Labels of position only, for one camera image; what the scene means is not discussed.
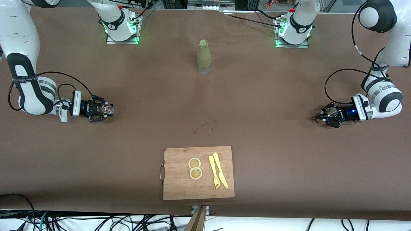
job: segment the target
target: metal mounting plate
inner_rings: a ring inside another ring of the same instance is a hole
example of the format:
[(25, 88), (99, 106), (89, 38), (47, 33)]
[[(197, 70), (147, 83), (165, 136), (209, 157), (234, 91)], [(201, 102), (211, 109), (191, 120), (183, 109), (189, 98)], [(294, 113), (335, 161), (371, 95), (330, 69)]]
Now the metal mounting plate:
[[(272, 20), (274, 25), (281, 25), (277, 20)], [(307, 49), (308, 46), (308, 38), (304, 40), (301, 44), (293, 45), (286, 42), (282, 37), (278, 36), (279, 31), (281, 28), (274, 27), (274, 34), (275, 34), (275, 46), (276, 47), (284, 47), (284, 48), (303, 48)]]
[(132, 25), (130, 26), (132, 29), (136, 30), (136, 33), (134, 35), (132, 35), (130, 38), (128, 38), (127, 40), (124, 41), (114, 41), (110, 38), (109, 35), (107, 35), (106, 38), (106, 44), (139, 44), (140, 43), (140, 32), (141, 32), (141, 26), (142, 26), (142, 22), (143, 22), (143, 17), (144, 15), (141, 15), (140, 17), (138, 17), (135, 22), (132, 23), (136, 23), (136, 25)]

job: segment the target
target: metal handle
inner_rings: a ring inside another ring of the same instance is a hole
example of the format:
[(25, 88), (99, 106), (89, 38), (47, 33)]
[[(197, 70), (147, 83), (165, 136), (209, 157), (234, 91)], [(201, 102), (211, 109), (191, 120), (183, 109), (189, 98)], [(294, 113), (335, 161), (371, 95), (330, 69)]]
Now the metal handle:
[(164, 168), (164, 161), (163, 161), (163, 164), (160, 166), (160, 180), (161, 180), (162, 185), (164, 186), (164, 180), (163, 180), (163, 177), (161, 176), (161, 172), (162, 172), (163, 169), (164, 169), (164, 176), (165, 176), (166, 171), (165, 171), (165, 168)]

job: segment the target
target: black cable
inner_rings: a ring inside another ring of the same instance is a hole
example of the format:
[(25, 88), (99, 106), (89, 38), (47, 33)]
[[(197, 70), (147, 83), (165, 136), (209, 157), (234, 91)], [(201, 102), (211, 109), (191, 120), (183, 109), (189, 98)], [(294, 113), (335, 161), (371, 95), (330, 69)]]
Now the black cable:
[[(179, 216), (172, 216), (173, 218), (177, 218), (177, 217), (191, 217), (191, 216), (183, 216), (183, 215), (179, 215)], [(136, 231), (142, 231), (145, 227), (147, 227), (147, 226), (149, 226), (149, 225), (151, 225), (151, 224), (158, 224), (158, 223), (162, 223), (162, 222), (160, 222), (160, 221), (162, 221), (162, 220), (164, 220), (164, 219), (169, 219), (170, 217), (164, 217), (164, 218), (160, 218), (160, 219), (157, 219), (157, 220), (155, 220), (155, 221), (152, 221), (152, 222), (145, 222), (146, 224), (143, 224), (142, 225), (142, 227), (140, 228), (140, 229), (137, 229)]]
[(91, 96), (93, 96), (93, 94), (91, 93), (91, 91), (84, 85), (84, 83), (82, 83), (80, 80), (74, 78), (73, 76), (71, 76), (71, 75), (69, 75), (69, 74), (66, 74), (66, 73), (63, 73), (63, 72), (42, 72), (42, 73), (40, 73), (40, 74), (37, 74), (37, 76), (40, 76), (40, 75), (43, 75), (43, 74), (48, 74), (48, 73), (62, 74), (62, 75), (68, 76), (68, 77), (76, 80), (76, 81), (79, 82), (81, 85), (83, 85), (83, 87), (88, 91), (88, 93), (90, 93)]
[(103, 225), (104, 225), (108, 220), (110, 220), (112, 217), (114, 217), (114, 216), (109, 216), (109, 217), (107, 217), (104, 221), (102, 221), (102, 222), (97, 226), (97, 228), (96, 228), (94, 231), (99, 231), (99, 230), (103, 227)]
[[(351, 231), (354, 231), (353, 223), (351, 223), (351, 220), (350, 220), (350, 219), (347, 219), (347, 220), (348, 220), (348, 222), (349, 222), (350, 225), (351, 225)], [(347, 229), (347, 227), (345, 227), (344, 219), (341, 219), (341, 224), (342, 224), (342, 226), (344, 227), (344, 229), (345, 229), (346, 231), (350, 231), (350, 230)]]
[(14, 81), (12, 81), (10, 88), (9, 88), (9, 92), (7, 93), (7, 102), (9, 103), (9, 106), (11, 109), (15, 110), (15, 111), (20, 111), (22, 108), (16, 109), (13, 107), (12, 102), (10, 101), (10, 95), (12, 93), (13, 90), (13, 85), (14, 85)]
[(72, 220), (89, 220), (89, 219), (106, 219), (107, 217), (89, 217), (89, 218), (79, 218), (79, 217), (63, 217), (59, 218), (57, 221), (62, 221), (66, 219), (72, 219)]
[(175, 226), (174, 218), (173, 216), (170, 215), (170, 231), (176, 231), (176, 230), (177, 230), (177, 226)]
[(130, 231), (130, 227), (129, 227), (128, 225), (126, 225), (126, 224), (124, 224), (124, 223), (121, 223), (121, 222), (120, 222), (120, 224), (126, 226), (126, 227), (129, 229), (129, 231)]
[(61, 86), (64, 86), (64, 85), (72, 86), (72, 87), (74, 88), (74, 90), (77, 90), (76, 87), (73, 86), (73, 85), (71, 85), (70, 83), (60, 84), (60, 85), (57, 87), (57, 96), (58, 96), (59, 102), (62, 102), (62, 103), (63, 103), (63, 100), (62, 100), (61, 97), (60, 97), (60, 87), (61, 87)]
[(270, 24), (270, 23), (255, 21), (255, 20), (251, 20), (251, 19), (248, 19), (248, 18), (242, 18), (242, 17), (234, 16), (234, 15), (231, 15), (231, 14), (228, 14), (228, 16), (233, 17), (233, 18), (239, 18), (239, 19), (247, 20), (247, 21), (250, 21), (250, 22), (253, 22), (253, 23), (260, 23), (260, 24), (270, 25), (270, 26), (278, 27), (278, 28), (281, 27), (280, 25), (274, 25), (274, 24)]
[(147, 8), (145, 8), (145, 9), (143, 10), (143, 12), (142, 12), (141, 14), (139, 14), (139, 15), (138, 15), (137, 17), (135, 17), (135, 18), (132, 18), (131, 20), (138, 19), (141, 15), (144, 14), (144, 12), (145, 12), (146, 10), (150, 9), (153, 5), (154, 5), (154, 4), (149, 5)]
[(309, 231), (311, 229), (311, 225), (314, 222), (314, 219), (315, 218), (311, 219), (311, 221), (309, 222), (308, 227), (307, 227), (307, 231)]
[(118, 223), (121, 223), (121, 221), (124, 220), (124, 219), (126, 219), (127, 217), (129, 217), (129, 215), (121, 218), (120, 220), (118, 220), (118, 221), (116, 221), (116, 222), (113, 221), (113, 218), (117, 218), (117, 217), (111, 218), (112, 224), (111, 224), (111, 227), (110, 227), (109, 230), (113, 230), (113, 228), (114, 228)]
[[(382, 49), (377, 53), (377, 55), (375, 56), (374, 61), (373, 61), (373, 63), (374, 63), (375, 65), (377, 65), (378, 68), (380, 68), (380, 65), (376, 64), (375, 61), (377, 60), (378, 55), (382, 52), (383, 49), (384, 49), (384, 48), (382, 48)], [(381, 80), (383, 80), (383, 81), (389, 81), (389, 82), (391, 82), (391, 80), (387, 78), (388, 75), (384, 75), (384, 73), (383, 73), (382, 71), (381, 71), (381, 74), (384, 76), (384, 78), (381, 78), (381, 77), (378, 77), (378, 76), (375, 76), (375, 75), (371, 74), (372, 66), (371, 66), (371, 68), (369, 69), (368, 73), (363, 72), (363, 71), (358, 70), (358, 69), (351, 69), (351, 68), (340, 69), (340, 70), (332, 73), (332, 74), (327, 78), (327, 80), (326, 80), (326, 82), (325, 82), (325, 84), (324, 84), (324, 92), (326, 93), (326, 96), (328, 97), (329, 100), (331, 100), (332, 102), (337, 103), (337, 104), (351, 104), (351, 102), (350, 102), (350, 103), (341, 103), (341, 102), (338, 102), (338, 101), (333, 100), (333, 99), (328, 95), (328, 93), (327, 93), (327, 83), (328, 83), (328, 80), (330, 80), (330, 78), (331, 78), (334, 74), (336, 74), (336, 73), (338, 73), (338, 72), (341, 72), (341, 71), (346, 71), (346, 70), (352, 70), (352, 71), (356, 71), (356, 72), (361, 72), (361, 73), (370, 75), (370, 76), (372, 76), (372, 77), (375, 77), (375, 78), (377, 78), (377, 79), (381, 79)]]
[(61, 231), (60, 225), (59, 225), (59, 223), (58, 223), (58, 221), (57, 221), (57, 218), (56, 218), (56, 217), (53, 217), (53, 218), (51, 218), (51, 221), (55, 224), (55, 226), (57, 227), (57, 230), (58, 230), (58, 231)]
[(255, 9), (255, 12), (260, 12), (262, 13), (265, 17), (270, 18), (270, 19), (276, 19), (277, 17), (271, 17), (270, 15), (266, 14), (264, 11), (260, 10), (260, 9)]
[(63, 231), (67, 231), (65, 228), (60, 226), (60, 224), (58, 223), (57, 217), (54, 217), (54, 220), (55, 220), (55, 224), (57, 226), (58, 231), (60, 231), (60, 229), (62, 229)]
[(29, 200), (29, 198), (27, 198), (26, 196), (24, 196), (24, 195), (22, 195), (22, 194), (18, 194), (18, 193), (3, 194), (3, 195), (0, 195), (0, 198), (1, 198), (1, 197), (4, 197), (4, 196), (20, 196), (20, 197), (23, 197), (23, 198), (29, 203), (30, 208), (31, 208), (31, 210), (32, 210), (32, 212), (33, 212), (34, 221), (36, 221), (36, 214), (35, 214), (34, 206), (33, 206), (33, 204), (31, 203), (31, 201)]
[(354, 44), (355, 48), (357, 49), (358, 53), (359, 53), (363, 58), (365, 58), (366, 60), (368, 60), (368, 61), (370, 61), (370, 62), (372, 62), (372, 63), (374, 64), (375, 62), (373, 62), (373, 61), (372, 61), (371, 59), (369, 59), (367, 56), (363, 55), (363, 53), (360, 51), (360, 49), (358, 48), (358, 46), (357, 46), (357, 44), (356, 44), (356, 39), (355, 39), (355, 37), (354, 37), (354, 22), (355, 22), (355, 20), (356, 20), (356, 16), (357, 16), (357, 14), (360, 12), (361, 8), (362, 8), (367, 2), (369, 2), (369, 1), (370, 1), (370, 0), (366, 0), (366, 1), (358, 8), (358, 10), (356, 11), (356, 13), (354, 14), (353, 20), (352, 20), (352, 22), (351, 22), (351, 38), (352, 38), (352, 40), (353, 40), (353, 44)]
[(125, 2), (120, 2), (120, 1), (115, 1), (115, 0), (109, 0), (110, 2), (116, 2), (116, 3), (120, 3), (120, 4), (126, 4), (126, 5), (132, 5), (134, 6), (132, 3), (130, 3), (131, 1), (129, 1), (129, 3), (125, 3)]
[(143, 224), (145, 224), (148, 220), (150, 220), (151, 218), (153, 218), (153, 215), (144, 215), (143, 219), (141, 221), (139, 221), (136, 225), (136, 227), (134, 227), (134, 229), (132, 231), (137, 231), (137, 230), (141, 230), (141, 227)]
[(343, 69), (340, 69), (340, 70), (332, 73), (332, 74), (327, 78), (326, 83), (324, 84), (324, 91), (325, 91), (325, 93), (326, 93), (326, 96), (328, 97), (329, 100), (331, 100), (331, 101), (334, 102), (334, 103), (337, 103), (337, 104), (351, 104), (351, 102), (349, 102), (349, 103), (341, 103), (341, 102), (335, 101), (335, 100), (331, 99), (331, 97), (330, 97), (330, 96), (328, 95), (328, 93), (327, 93), (327, 82), (328, 82), (328, 80), (329, 80), (333, 75), (335, 75), (336, 73), (341, 72), (341, 71), (347, 71), (347, 70), (348, 70), (348, 71), (360, 72), (360, 73), (367, 74), (367, 75), (370, 75), (370, 76), (372, 76), (372, 77), (375, 77), (375, 78), (377, 78), (377, 79), (381, 79), (381, 80), (383, 80), (383, 81), (389, 81), (389, 82), (391, 82), (390, 79), (381, 78), (381, 77), (375, 76), (375, 75), (370, 74), (370, 73), (366, 73), (366, 72), (361, 71), (361, 70), (352, 69), (352, 68), (343, 68)]

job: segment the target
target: table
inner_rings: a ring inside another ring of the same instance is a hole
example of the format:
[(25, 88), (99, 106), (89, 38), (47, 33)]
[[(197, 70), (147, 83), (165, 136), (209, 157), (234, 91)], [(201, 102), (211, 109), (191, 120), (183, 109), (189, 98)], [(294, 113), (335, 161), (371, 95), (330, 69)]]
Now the table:
[[(329, 103), (323, 84), (331, 73), (369, 69), (351, 43), (352, 15), (318, 15), (309, 49), (278, 49), (269, 26), (215, 11), (156, 10), (138, 45), (105, 44), (92, 8), (34, 7), (32, 17), (42, 45), (37, 72), (79, 78), (116, 114), (61, 123), (14, 112), (1, 62), (1, 194), (24, 194), (37, 210), (184, 215), (208, 204), (221, 216), (411, 218), (409, 69), (389, 69), (404, 93), (399, 115), (340, 129), (313, 120)], [(373, 57), (387, 35), (356, 24), (359, 30), (359, 47)], [(197, 72), (201, 39), (212, 54), (209, 76)], [(64, 76), (45, 76), (84, 90)], [(363, 77), (342, 73), (329, 92), (349, 101), (362, 92)], [(162, 200), (164, 149), (196, 146), (232, 146), (234, 198)], [(19, 198), (0, 202), (10, 207), (28, 208)]]

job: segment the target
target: black label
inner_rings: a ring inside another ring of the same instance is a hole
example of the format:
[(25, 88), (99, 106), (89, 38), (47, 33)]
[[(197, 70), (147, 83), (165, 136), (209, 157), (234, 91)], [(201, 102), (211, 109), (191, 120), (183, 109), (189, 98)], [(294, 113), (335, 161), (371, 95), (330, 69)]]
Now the black label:
[(13, 81), (15, 83), (26, 83), (28, 82), (33, 82), (37, 81), (37, 75), (36, 76), (13, 76)]
[(120, 10), (120, 12), (121, 12), (120, 18), (118, 18), (118, 19), (117, 19), (116, 21), (114, 21), (114, 22), (110, 22), (110, 23), (109, 23), (109, 22), (106, 22), (106, 21), (103, 20), (104, 25), (106, 25), (106, 27), (107, 27), (108, 29), (110, 29), (110, 30), (116, 30), (117, 27), (120, 26), (120, 25), (123, 23), (124, 18), (125, 18), (125, 14), (124, 14), (124, 12), (123, 12), (122, 10)]

